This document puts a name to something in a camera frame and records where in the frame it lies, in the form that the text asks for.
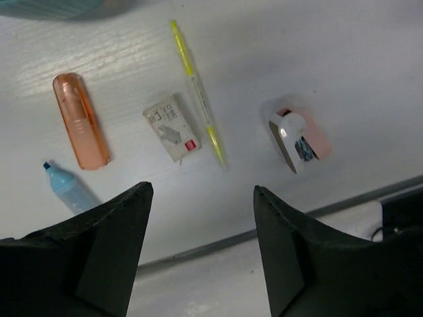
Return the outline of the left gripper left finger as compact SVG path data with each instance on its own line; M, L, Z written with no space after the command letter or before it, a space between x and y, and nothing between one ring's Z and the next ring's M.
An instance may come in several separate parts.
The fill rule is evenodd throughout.
M20 239L1 241L2 316L125 316L153 186Z

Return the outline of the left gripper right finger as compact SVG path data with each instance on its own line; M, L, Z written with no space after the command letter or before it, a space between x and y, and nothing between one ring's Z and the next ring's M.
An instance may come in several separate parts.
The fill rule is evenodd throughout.
M422 192L382 205L383 239L366 240L254 189L273 316L421 316Z

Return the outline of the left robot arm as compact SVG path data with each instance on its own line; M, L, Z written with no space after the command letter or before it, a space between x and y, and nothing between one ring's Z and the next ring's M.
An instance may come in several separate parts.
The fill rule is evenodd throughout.
M2 316L421 316L422 190L302 213L253 193L256 231L140 269L153 186L1 241Z

